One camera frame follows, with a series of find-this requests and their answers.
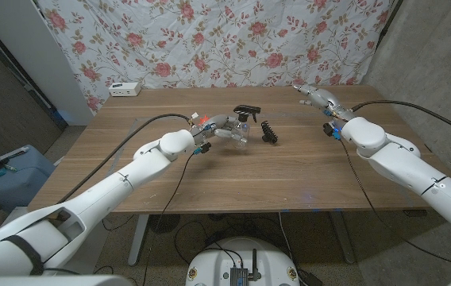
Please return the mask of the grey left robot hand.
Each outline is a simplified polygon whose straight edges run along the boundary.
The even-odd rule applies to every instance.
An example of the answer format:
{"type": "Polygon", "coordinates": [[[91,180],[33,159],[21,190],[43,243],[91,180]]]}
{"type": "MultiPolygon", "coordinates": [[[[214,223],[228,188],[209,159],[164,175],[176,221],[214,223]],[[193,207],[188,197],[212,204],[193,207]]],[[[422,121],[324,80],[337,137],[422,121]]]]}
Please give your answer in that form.
{"type": "Polygon", "coordinates": [[[191,134],[196,145],[203,145],[212,137],[232,139],[240,145],[245,145],[248,142],[248,135],[244,127],[245,123],[238,118],[220,114],[202,119],[191,128],[191,134]]]}

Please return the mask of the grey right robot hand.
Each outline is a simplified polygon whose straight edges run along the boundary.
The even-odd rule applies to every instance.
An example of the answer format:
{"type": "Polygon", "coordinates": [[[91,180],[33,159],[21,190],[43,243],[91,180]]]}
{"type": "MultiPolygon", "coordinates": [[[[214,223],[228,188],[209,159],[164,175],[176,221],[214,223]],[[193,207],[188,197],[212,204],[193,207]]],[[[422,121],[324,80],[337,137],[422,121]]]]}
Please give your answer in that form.
{"type": "Polygon", "coordinates": [[[300,100],[301,105],[312,106],[319,109],[323,114],[348,122],[356,117],[349,109],[344,108],[337,97],[326,89],[312,87],[309,85],[294,85],[294,89],[306,98],[300,100]]]}

